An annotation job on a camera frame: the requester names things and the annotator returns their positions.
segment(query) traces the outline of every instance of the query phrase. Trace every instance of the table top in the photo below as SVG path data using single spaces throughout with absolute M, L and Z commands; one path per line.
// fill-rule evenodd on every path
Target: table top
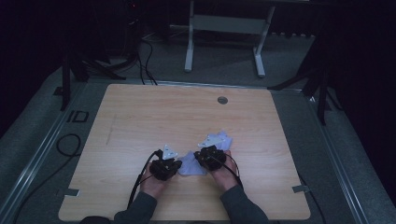
M 218 98 L 226 97 L 227 104 Z M 65 196 L 61 220 L 113 218 L 125 210 L 149 155 L 166 144 L 197 151 L 209 133 L 226 132 L 245 193 L 270 219 L 307 219 L 310 211 L 268 90 L 109 85 Z M 175 175 L 152 220 L 227 220 L 210 175 Z

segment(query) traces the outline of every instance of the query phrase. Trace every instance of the gray tape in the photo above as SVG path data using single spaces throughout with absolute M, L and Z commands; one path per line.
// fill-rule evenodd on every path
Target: gray tape
M 311 189 L 306 185 L 294 186 L 294 187 L 292 187 L 292 189 L 293 189 L 294 193 L 301 192 L 301 191 L 303 191 L 304 193 L 307 193 L 307 192 L 311 191 Z
M 70 197 L 78 197 L 79 189 L 59 189 L 57 196 L 70 196 Z

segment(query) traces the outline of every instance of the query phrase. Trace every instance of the sleeve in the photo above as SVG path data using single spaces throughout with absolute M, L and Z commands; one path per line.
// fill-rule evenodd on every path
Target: sleeve
M 239 185 L 225 191 L 220 200 L 233 224 L 269 223 L 267 215 L 248 198 Z
M 147 224 L 154 214 L 157 200 L 139 192 L 131 206 L 114 216 L 113 224 Z

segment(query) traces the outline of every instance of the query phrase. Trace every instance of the person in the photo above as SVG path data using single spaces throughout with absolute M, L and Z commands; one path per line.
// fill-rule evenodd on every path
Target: person
M 236 165 L 227 156 L 225 164 L 234 172 Z M 220 200 L 227 211 L 231 223 L 268 223 L 268 218 L 260 207 L 253 203 L 242 187 L 238 185 L 233 174 L 226 168 L 221 167 L 216 171 L 210 172 L 219 189 L 222 191 Z M 151 176 L 149 169 L 146 169 L 142 179 Z M 163 191 L 166 189 L 170 179 L 166 181 L 157 178 L 148 178 L 140 185 L 140 191 L 132 202 L 131 206 L 114 216 L 114 224 L 147 224 L 149 223 L 157 200 L 160 199 Z

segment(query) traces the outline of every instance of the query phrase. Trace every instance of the white table frame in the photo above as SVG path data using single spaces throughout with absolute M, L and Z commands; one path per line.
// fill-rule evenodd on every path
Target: white table frame
M 253 48 L 253 54 L 258 76 L 265 77 L 264 66 L 262 64 L 262 46 L 264 45 L 265 37 L 267 37 L 274 12 L 275 7 L 270 7 L 266 20 L 199 15 L 194 14 L 194 0 L 190 0 L 189 45 L 187 46 L 184 70 L 186 72 L 192 71 L 194 30 L 232 32 L 260 35 L 260 42 L 257 47 Z

